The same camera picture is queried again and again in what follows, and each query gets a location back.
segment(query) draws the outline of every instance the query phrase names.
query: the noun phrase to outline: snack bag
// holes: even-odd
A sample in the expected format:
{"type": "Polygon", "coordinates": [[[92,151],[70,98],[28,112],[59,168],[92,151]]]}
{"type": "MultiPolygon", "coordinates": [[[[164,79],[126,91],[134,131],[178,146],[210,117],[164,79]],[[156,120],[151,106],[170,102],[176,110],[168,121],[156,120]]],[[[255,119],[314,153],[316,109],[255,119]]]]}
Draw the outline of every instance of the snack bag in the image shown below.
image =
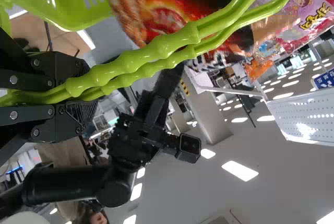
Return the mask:
{"type": "MultiPolygon", "coordinates": [[[[269,1],[257,0],[254,7],[269,1]]],[[[264,55],[261,52],[263,43],[266,44],[268,39],[277,46],[281,45],[288,54],[308,43],[333,25],[333,5],[334,0],[290,0],[277,14],[254,23],[252,25],[255,40],[254,57],[259,62],[271,58],[270,51],[264,55]],[[256,28],[258,24],[262,24],[260,27],[267,33],[258,35],[256,28]],[[270,24],[283,26],[280,30],[273,30],[270,24]]]]}
{"type": "Polygon", "coordinates": [[[263,63],[257,62],[257,60],[253,59],[250,63],[244,63],[244,68],[247,76],[252,80],[256,80],[261,77],[270,67],[274,65],[274,62],[268,60],[263,63]]]}
{"type": "Polygon", "coordinates": [[[277,36],[287,53],[292,53],[334,25],[334,0],[290,0],[298,7],[300,22],[277,36]]]}
{"type": "MultiPolygon", "coordinates": [[[[189,21],[206,17],[231,0],[109,0],[124,31],[143,47],[160,34],[174,33],[189,21]]],[[[224,44],[187,65],[198,72],[232,65],[252,52],[253,33],[245,27],[224,44]]]]}

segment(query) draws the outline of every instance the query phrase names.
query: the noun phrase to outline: perforated panel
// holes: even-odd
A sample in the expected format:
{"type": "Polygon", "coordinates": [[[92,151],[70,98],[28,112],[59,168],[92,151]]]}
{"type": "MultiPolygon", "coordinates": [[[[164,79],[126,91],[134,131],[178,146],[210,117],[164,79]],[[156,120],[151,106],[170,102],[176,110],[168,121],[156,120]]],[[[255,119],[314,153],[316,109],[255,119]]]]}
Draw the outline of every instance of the perforated panel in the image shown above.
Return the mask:
{"type": "Polygon", "coordinates": [[[267,106],[287,140],[334,143],[334,88],[269,101],[267,106]]]}

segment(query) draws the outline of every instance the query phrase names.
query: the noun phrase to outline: cartoon character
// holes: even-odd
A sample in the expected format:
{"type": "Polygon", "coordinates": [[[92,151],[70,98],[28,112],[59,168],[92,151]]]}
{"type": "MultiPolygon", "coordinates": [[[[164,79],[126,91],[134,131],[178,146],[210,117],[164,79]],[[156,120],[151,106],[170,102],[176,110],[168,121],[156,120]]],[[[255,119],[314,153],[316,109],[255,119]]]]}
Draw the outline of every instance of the cartoon character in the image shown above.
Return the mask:
{"type": "Polygon", "coordinates": [[[293,18],[298,18],[298,7],[297,6],[289,6],[284,9],[286,15],[292,15],[293,18]]]}
{"type": "Polygon", "coordinates": [[[305,7],[313,4],[313,0],[293,0],[298,6],[305,7]]]}

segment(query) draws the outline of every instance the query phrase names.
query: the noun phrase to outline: blue sign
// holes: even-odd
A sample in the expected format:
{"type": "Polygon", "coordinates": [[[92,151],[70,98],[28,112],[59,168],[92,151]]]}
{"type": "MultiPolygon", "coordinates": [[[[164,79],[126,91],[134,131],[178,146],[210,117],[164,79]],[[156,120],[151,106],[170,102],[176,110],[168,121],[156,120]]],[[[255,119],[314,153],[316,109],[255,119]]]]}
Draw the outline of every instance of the blue sign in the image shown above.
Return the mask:
{"type": "Polygon", "coordinates": [[[318,89],[334,87],[334,68],[314,79],[318,89]]]}

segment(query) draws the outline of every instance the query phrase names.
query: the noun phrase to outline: dark hair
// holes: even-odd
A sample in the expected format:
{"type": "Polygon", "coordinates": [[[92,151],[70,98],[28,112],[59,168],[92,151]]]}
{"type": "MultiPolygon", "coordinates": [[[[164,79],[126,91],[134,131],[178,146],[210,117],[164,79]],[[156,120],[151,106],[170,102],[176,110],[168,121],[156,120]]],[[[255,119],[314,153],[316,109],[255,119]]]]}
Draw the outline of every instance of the dark hair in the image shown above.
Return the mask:
{"type": "MultiPolygon", "coordinates": [[[[102,210],[100,213],[103,214],[104,217],[106,218],[107,224],[110,224],[108,216],[106,215],[105,211],[102,210]]],[[[94,214],[96,214],[96,212],[91,211],[91,208],[89,206],[86,206],[84,214],[81,215],[81,217],[79,217],[78,219],[74,220],[72,223],[73,224],[90,224],[90,217],[94,214]]]]}

